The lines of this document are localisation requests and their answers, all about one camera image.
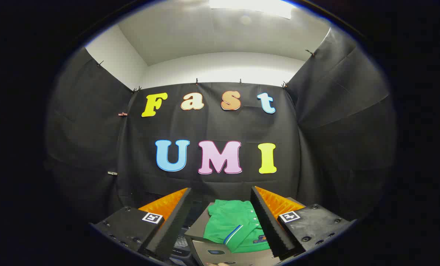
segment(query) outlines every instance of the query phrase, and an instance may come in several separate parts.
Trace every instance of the letter u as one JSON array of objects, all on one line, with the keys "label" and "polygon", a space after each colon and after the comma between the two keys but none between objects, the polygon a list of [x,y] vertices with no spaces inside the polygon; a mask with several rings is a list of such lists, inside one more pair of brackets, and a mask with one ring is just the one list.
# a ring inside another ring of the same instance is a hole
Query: letter u
[{"label": "letter u", "polygon": [[179,147],[179,157],[176,163],[169,163],[167,160],[167,154],[171,142],[168,140],[156,141],[155,145],[157,147],[156,151],[156,163],[159,168],[167,172],[176,172],[182,170],[187,162],[187,146],[189,146],[190,141],[188,140],[178,140],[175,144]]}]

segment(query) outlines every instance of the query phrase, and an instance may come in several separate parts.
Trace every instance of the white wall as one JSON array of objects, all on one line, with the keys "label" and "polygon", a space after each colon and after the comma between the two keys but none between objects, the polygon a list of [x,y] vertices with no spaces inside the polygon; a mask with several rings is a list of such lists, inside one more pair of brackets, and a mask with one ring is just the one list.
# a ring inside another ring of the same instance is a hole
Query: white wall
[{"label": "white wall", "polygon": [[103,61],[102,66],[128,88],[141,86],[141,77],[147,64],[118,25],[107,29],[85,48],[98,63]]},{"label": "white wall", "polygon": [[198,82],[240,82],[281,86],[305,61],[256,52],[214,52],[181,57],[149,66],[143,89]]}]

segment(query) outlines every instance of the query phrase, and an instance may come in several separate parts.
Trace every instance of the blue stripe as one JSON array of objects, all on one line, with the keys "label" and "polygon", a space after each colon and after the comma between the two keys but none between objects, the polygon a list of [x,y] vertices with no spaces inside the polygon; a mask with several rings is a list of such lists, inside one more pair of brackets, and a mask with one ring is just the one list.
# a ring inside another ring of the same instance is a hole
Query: blue stripe
[{"label": "blue stripe", "polygon": [[231,236],[231,234],[233,234],[241,225],[238,225],[238,227],[235,228],[235,230],[233,230],[226,238],[225,240],[223,240],[223,244],[225,244],[226,240],[228,239],[228,237]]}]

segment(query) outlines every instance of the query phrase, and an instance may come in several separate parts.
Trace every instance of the orange foam pad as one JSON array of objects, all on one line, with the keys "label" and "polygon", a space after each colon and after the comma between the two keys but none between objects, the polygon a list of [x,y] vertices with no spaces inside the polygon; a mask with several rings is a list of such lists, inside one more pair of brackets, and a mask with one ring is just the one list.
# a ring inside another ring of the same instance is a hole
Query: orange foam pad
[{"label": "orange foam pad", "polygon": [[138,210],[142,210],[144,212],[150,212],[153,214],[161,214],[164,217],[164,222],[167,221],[169,216],[171,215],[174,208],[177,206],[179,200],[181,200],[182,196],[186,192],[187,188],[176,191],[172,194],[164,196],[158,200],[155,200],[149,204],[144,205]]},{"label": "orange foam pad", "polygon": [[261,195],[264,202],[267,204],[267,207],[272,212],[272,215],[274,216],[274,218],[276,218],[276,220],[279,217],[279,214],[300,210],[305,207],[301,204],[298,204],[297,202],[293,202],[266,189],[262,189],[256,186],[255,188]]}]

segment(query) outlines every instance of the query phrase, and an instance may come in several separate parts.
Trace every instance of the blue letter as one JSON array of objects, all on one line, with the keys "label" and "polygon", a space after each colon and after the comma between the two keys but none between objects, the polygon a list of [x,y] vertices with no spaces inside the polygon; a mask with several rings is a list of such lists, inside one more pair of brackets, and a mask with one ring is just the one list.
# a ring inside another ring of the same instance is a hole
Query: blue letter
[{"label": "blue letter", "polygon": [[159,168],[167,172],[176,172],[182,170],[187,162],[187,146],[189,146],[190,141],[178,140],[175,144],[179,147],[179,159],[176,163],[169,163],[167,160],[167,151],[171,142],[168,140],[156,141],[155,145],[157,147],[156,151],[156,163]]},{"label": "blue letter", "polygon": [[276,111],[276,108],[271,107],[272,97],[269,97],[267,93],[262,93],[257,96],[258,99],[261,100],[262,109],[266,113],[274,113]]}]

